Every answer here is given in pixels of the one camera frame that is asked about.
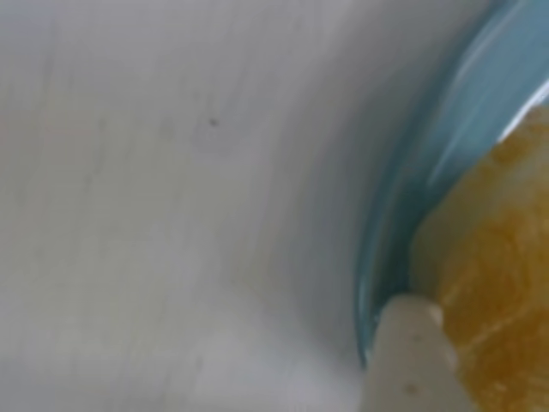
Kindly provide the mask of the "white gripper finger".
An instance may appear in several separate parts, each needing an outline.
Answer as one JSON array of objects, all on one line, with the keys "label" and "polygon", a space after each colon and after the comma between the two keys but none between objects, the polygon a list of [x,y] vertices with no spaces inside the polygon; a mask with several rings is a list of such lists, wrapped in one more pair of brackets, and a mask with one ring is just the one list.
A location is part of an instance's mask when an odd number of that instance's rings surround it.
[{"label": "white gripper finger", "polygon": [[381,312],[362,390],[362,410],[472,411],[455,375],[457,355],[442,310],[418,295],[391,299]]}]

